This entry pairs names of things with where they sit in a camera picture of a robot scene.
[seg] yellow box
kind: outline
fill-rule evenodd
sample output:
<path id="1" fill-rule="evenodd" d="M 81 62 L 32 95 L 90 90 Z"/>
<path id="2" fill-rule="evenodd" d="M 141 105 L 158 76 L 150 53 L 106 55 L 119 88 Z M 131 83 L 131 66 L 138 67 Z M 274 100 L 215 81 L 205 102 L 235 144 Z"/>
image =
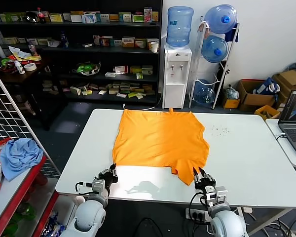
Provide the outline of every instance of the yellow box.
<path id="1" fill-rule="evenodd" d="M 157 11 L 152 12 L 152 21 L 154 22 L 159 21 L 159 12 Z"/>
<path id="2" fill-rule="evenodd" d="M 240 99 L 227 99 L 226 95 L 223 97 L 222 106 L 225 109 L 236 109 L 240 103 Z"/>
<path id="3" fill-rule="evenodd" d="M 277 119 L 280 115 L 280 112 L 269 105 L 264 105 L 255 111 L 255 115 L 261 116 L 263 120 Z"/>
<path id="4" fill-rule="evenodd" d="M 51 22 L 64 22 L 63 15 L 61 13 L 50 13 L 49 18 Z"/>
<path id="5" fill-rule="evenodd" d="M 118 14 L 110 14 L 110 21 L 119 21 Z"/>

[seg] water dispenser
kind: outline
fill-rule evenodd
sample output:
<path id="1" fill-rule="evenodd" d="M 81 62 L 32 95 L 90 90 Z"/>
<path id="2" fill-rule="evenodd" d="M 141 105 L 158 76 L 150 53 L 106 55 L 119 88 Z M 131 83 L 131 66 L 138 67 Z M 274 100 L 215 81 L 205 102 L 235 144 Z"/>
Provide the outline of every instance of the water dispenser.
<path id="1" fill-rule="evenodd" d="M 186 45 L 173 49 L 164 45 L 162 108 L 183 108 L 192 51 Z"/>

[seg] white table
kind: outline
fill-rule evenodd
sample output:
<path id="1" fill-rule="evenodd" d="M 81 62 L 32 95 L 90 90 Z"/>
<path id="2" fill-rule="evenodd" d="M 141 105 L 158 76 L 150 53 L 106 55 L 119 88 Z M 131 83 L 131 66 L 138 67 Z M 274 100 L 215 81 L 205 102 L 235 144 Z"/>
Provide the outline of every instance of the white table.
<path id="1" fill-rule="evenodd" d="M 280 127 L 278 126 L 278 119 L 267 119 L 266 124 L 273 133 L 274 137 L 278 137 L 279 134 L 283 133 Z M 292 165 L 296 168 L 296 151 L 291 146 L 290 142 L 287 138 L 279 138 L 278 143 L 282 147 L 284 153 L 286 154 L 289 161 L 292 163 Z"/>
<path id="2" fill-rule="evenodd" d="M 57 192 L 76 195 L 77 182 L 91 182 L 112 164 L 122 113 L 92 112 L 56 185 Z M 296 208 L 296 172 L 261 117 L 195 116 L 205 126 L 204 138 L 210 144 L 205 171 L 217 180 L 217 186 L 228 189 L 231 205 Z M 184 184 L 169 167 L 118 166 L 116 171 L 118 183 L 112 184 L 110 198 L 189 203 L 195 193 L 194 185 Z M 294 190 L 294 200 L 285 195 L 284 184 Z"/>

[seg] paper cup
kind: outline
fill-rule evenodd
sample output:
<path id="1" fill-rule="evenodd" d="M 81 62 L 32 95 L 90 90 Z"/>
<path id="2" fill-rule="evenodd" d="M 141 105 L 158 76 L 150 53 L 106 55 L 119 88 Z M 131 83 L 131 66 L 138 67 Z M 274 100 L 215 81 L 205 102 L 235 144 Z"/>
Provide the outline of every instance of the paper cup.
<path id="1" fill-rule="evenodd" d="M 158 42 L 151 42 L 150 44 L 151 44 L 151 51 L 152 51 L 153 53 L 158 52 L 158 46 L 159 46 L 159 43 L 158 43 Z"/>

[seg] cardboard box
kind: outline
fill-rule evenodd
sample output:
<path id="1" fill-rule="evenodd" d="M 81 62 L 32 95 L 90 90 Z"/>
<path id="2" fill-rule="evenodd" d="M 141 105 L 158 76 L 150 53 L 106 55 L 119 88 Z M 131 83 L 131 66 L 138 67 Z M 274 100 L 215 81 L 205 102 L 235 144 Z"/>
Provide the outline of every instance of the cardboard box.
<path id="1" fill-rule="evenodd" d="M 274 95 L 252 94 L 252 91 L 263 83 L 263 80 L 243 79 L 237 85 L 239 99 L 243 105 L 272 106 L 275 102 Z"/>
<path id="2" fill-rule="evenodd" d="M 292 71 L 287 71 L 280 74 L 275 74 L 272 76 L 272 78 L 280 85 L 280 93 L 286 97 L 289 97 L 291 90 L 296 89 L 296 72 L 292 73 Z"/>
<path id="3" fill-rule="evenodd" d="M 277 119 L 280 115 L 280 112 L 271 106 L 264 105 L 263 107 L 255 111 L 255 115 L 259 115 L 265 121 L 267 119 Z"/>
<path id="4" fill-rule="evenodd" d="M 280 73 L 279 80 L 282 81 L 289 89 L 292 89 L 296 86 L 296 71 L 290 70 Z"/>
<path id="5" fill-rule="evenodd" d="M 226 95 L 223 96 L 222 106 L 225 109 L 236 109 L 236 108 L 238 108 L 239 103 L 240 103 L 240 99 L 237 99 L 237 100 L 227 99 Z"/>
<path id="6" fill-rule="evenodd" d="M 238 107 L 238 110 L 244 111 L 244 112 L 253 112 L 257 108 L 258 108 L 258 106 L 240 104 Z"/>

